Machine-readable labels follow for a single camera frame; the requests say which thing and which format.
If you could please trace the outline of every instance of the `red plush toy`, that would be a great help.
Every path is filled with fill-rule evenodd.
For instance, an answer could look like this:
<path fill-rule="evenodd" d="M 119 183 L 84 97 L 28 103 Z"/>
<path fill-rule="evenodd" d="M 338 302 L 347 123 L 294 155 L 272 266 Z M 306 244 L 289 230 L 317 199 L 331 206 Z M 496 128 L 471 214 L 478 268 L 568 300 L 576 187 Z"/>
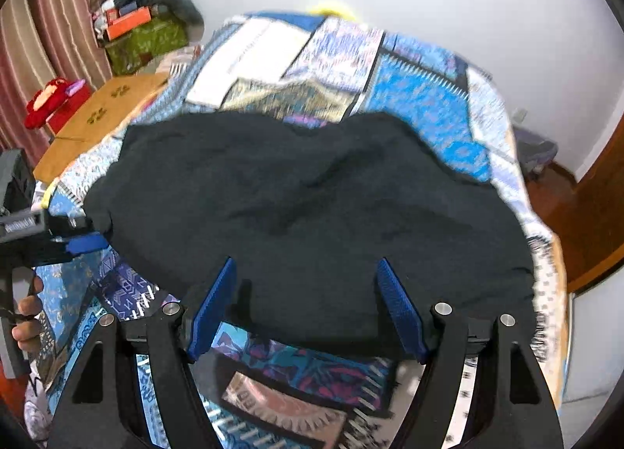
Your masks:
<path fill-rule="evenodd" d="M 52 79 L 39 90 L 26 105 L 28 115 L 24 120 L 27 129 L 38 129 L 46 124 L 48 117 L 67 100 L 69 81 L 62 77 Z"/>

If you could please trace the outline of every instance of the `patterned quilt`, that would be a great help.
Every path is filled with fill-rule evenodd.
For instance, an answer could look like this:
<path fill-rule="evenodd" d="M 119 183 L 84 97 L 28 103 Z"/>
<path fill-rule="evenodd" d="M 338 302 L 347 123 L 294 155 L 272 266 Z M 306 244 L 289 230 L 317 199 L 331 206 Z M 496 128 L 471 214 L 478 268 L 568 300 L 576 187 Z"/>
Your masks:
<path fill-rule="evenodd" d="M 175 74 L 151 105 L 135 110 L 68 166 L 55 182 L 52 212 L 81 211 L 89 187 L 118 158 L 130 123 L 237 110 L 322 127 L 356 113 L 384 110 L 410 124 L 452 169 L 491 182 L 517 215 L 535 265 L 538 327 L 532 348 L 559 404 L 567 341 L 561 249 L 530 207 L 509 119 L 487 74 L 413 37 L 334 16 L 270 12 L 227 21 L 197 59 L 183 71 L 177 66 Z M 46 286 L 42 317 L 48 342 L 37 364 L 54 412 L 98 317 L 105 312 L 142 317 L 158 287 L 114 250 L 37 273 Z M 137 361 L 151 437 L 166 448 L 149 358 Z M 476 366 L 476 359 L 466 360 L 444 447 L 457 444 L 463 434 Z M 294 348 L 222 323 L 193 376 L 225 449 L 241 444 L 361 449 L 389 446 L 422 371 L 416 362 L 355 362 Z M 226 384 L 223 390 L 210 383 L 215 374 L 225 378 L 219 381 Z"/>

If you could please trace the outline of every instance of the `finger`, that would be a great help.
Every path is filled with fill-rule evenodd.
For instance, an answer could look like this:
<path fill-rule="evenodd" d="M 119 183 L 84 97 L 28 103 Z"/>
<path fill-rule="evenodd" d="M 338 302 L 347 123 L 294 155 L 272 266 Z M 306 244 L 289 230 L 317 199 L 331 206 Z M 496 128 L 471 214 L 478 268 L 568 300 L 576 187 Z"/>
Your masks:
<path fill-rule="evenodd" d="M 41 350 L 41 339 L 39 337 L 31 338 L 18 342 L 18 347 L 26 352 L 36 353 Z"/>
<path fill-rule="evenodd" d="M 43 280 L 40 279 L 39 277 L 35 277 L 32 280 L 32 288 L 35 294 L 39 294 L 40 292 L 43 292 Z"/>
<path fill-rule="evenodd" d="M 25 342 L 31 338 L 38 337 L 41 333 L 41 323 L 36 319 L 27 320 L 15 326 L 11 331 L 13 338 L 18 342 Z"/>
<path fill-rule="evenodd" d="M 43 303 L 37 296 L 28 296 L 18 303 L 18 310 L 22 315 L 37 315 L 43 310 Z"/>

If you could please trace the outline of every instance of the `white wall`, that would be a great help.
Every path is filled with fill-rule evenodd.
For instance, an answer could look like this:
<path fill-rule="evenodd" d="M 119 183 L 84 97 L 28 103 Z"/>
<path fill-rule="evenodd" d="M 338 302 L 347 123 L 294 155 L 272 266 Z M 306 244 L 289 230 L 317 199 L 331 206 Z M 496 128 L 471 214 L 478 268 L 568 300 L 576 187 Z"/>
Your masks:
<path fill-rule="evenodd" d="M 193 0 L 207 38 L 245 11 L 304 11 L 322 0 Z M 413 34 L 494 75 L 524 125 L 581 167 L 613 114 L 624 81 L 624 33 L 604 0 L 339 0 L 364 22 Z"/>
<path fill-rule="evenodd" d="M 583 176 L 587 174 L 589 169 L 594 162 L 598 160 L 600 154 L 604 150 L 605 146 L 611 139 L 611 136 L 615 132 L 615 129 L 620 124 L 620 120 L 622 119 L 622 115 L 624 114 L 624 89 L 620 94 L 620 98 L 617 100 L 615 107 L 613 108 L 613 112 L 609 118 L 607 118 L 606 123 L 604 124 L 604 128 L 600 135 L 598 136 L 597 141 L 594 143 L 594 146 L 590 150 L 589 154 L 583 160 L 583 163 L 580 165 L 578 169 L 574 172 L 574 178 L 576 181 L 579 181 Z"/>
<path fill-rule="evenodd" d="M 573 303 L 572 349 L 560 420 L 566 447 L 585 433 L 624 370 L 624 268 Z"/>

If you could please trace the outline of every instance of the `metal screw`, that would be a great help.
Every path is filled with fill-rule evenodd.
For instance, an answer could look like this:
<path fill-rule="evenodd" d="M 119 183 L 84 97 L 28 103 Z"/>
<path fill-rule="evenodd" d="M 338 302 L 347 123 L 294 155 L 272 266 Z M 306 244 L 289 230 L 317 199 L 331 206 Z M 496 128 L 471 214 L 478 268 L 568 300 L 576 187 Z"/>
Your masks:
<path fill-rule="evenodd" d="M 502 314 L 500 321 L 507 327 L 511 327 L 516 323 L 516 319 L 509 314 Z"/>
<path fill-rule="evenodd" d="M 448 315 L 448 314 L 450 314 L 450 312 L 453 311 L 453 309 L 450 307 L 450 305 L 448 303 L 438 303 L 434 307 L 434 309 L 440 315 Z"/>
<path fill-rule="evenodd" d="M 115 315 L 113 314 L 106 314 L 106 315 L 102 315 L 102 317 L 100 317 L 100 326 L 110 326 L 113 322 L 115 321 Z"/>
<path fill-rule="evenodd" d="M 165 315 L 175 315 L 180 311 L 180 305 L 177 303 L 167 303 L 163 306 L 162 312 Z"/>

